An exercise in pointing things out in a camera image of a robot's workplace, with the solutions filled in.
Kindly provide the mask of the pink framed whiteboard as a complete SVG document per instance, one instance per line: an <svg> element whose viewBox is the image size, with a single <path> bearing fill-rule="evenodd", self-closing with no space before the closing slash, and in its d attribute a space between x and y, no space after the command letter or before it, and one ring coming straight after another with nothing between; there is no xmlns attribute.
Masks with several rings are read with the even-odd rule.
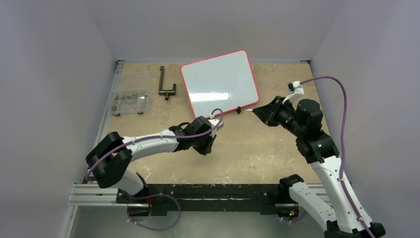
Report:
<svg viewBox="0 0 420 238"><path fill-rule="evenodd" d="M244 49L183 64L180 72L195 117L209 116L216 108L224 113L235 111L260 100Z"/></svg>

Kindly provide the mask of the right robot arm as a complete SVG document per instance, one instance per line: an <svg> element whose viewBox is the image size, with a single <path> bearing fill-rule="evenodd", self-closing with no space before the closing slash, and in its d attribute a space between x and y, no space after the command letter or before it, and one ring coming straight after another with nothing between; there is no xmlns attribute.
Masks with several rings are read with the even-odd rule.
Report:
<svg viewBox="0 0 420 238"><path fill-rule="evenodd" d="M386 230L374 222L355 195L333 139L322 130L318 102L302 99L296 107L283 97L252 112L267 126L282 126L296 136L296 146L320 179L330 203L310 191L297 175L279 181L280 194L301 205L322 228L326 238L381 238Z"/></svg>

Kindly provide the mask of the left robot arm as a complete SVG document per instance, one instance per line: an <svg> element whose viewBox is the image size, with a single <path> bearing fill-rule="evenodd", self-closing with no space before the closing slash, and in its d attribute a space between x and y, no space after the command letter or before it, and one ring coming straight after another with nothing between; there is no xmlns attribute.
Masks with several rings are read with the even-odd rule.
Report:
<svg viewBox="0 0 420 238"><path fill-rule="evenodd" d="M201 155L209 154L216 133L222 127L222 118L200 116L192 122L144 136L127 137L111 132L87 155L86 179L92 176L100 188L116 187L137 196L148 186L140 174L128 171L130 163L155 154L191 148Z"/></svg>

